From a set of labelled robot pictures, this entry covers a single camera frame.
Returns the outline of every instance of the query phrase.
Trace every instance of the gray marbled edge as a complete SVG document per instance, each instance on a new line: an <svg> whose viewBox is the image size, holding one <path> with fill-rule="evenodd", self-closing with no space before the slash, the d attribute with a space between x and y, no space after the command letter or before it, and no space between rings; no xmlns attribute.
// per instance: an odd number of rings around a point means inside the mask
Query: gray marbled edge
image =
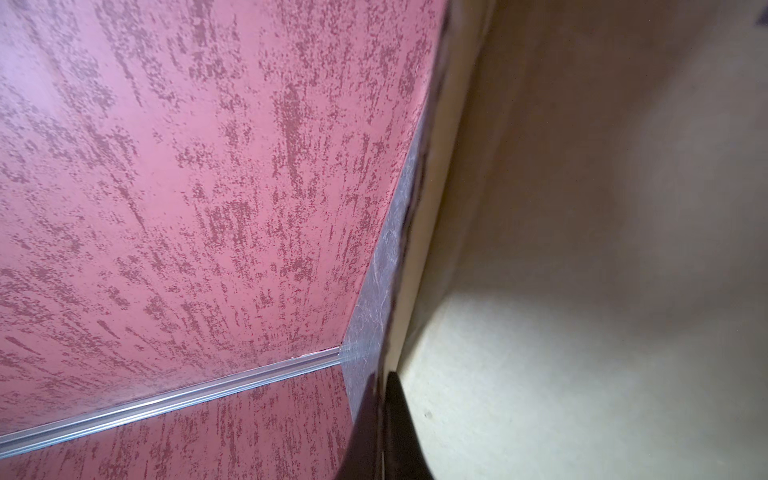
<svg viewBox="0 0 768 480"><path fill-rule="evenodd" d="M379 365L384 330L392 309L392 281L400 261L399 244L411 201L421 133L419 121L339 352L353 421L357 418L366 380Z"/></svg>

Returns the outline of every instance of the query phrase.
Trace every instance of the black object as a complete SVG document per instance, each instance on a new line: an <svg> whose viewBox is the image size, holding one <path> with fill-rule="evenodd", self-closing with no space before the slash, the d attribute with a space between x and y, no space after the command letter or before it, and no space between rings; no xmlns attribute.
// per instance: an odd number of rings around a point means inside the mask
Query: black object
<svg viewBox="0 0 768 480"><path fill-rule="evenodd" d="M383 404L374 385L371 375L336 480L433 480L397 373L387 375Z"/></svg>
<svg viewBox="0 0 768 480"><path fill-rule="evenodd" d="M763 14L757 19L757 24L763 27L768 27L768 8L763 10Z"/></svg>

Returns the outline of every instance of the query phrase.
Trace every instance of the beige wall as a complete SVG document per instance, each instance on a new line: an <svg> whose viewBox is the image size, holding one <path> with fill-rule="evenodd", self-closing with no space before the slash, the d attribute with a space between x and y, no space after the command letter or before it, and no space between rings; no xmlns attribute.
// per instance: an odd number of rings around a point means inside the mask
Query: beige wall
<svg viewBox="0 0 768 480"><path fill-rule="evenodd" d="M401 359L435 477L768 478L765 1L500 3Z"/></svg>

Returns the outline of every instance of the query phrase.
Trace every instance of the corner trim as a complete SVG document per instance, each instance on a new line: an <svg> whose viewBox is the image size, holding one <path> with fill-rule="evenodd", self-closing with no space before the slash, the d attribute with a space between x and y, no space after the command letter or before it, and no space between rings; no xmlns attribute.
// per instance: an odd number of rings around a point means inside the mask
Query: corner trim
<svg viewBox="0 0 768 480"><path fill-rule="evenodd" d="M339 347L334 347L209 382L198 383L183 389L161 393L110 409L0 435L0 458L43 449L91 433L102 432L126 423L148 419L155 415L173 412L184 407L339 364Z"/></svg>

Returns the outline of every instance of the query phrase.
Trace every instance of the red textured wall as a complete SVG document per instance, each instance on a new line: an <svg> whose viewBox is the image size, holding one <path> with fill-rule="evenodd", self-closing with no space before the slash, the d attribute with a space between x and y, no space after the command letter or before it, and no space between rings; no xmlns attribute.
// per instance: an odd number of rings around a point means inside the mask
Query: red textured wall
<svg viewBox="0 0 768 480"><path fill-rule="evenodd" d="M0 477L331 479L351 431L336 366L6 458Z"/></svg>
<svg viewBox="0 0 768 480"><path fill-rule="evenodd" d="M442 2L0 2L0 433L340 344Z"/></svg>

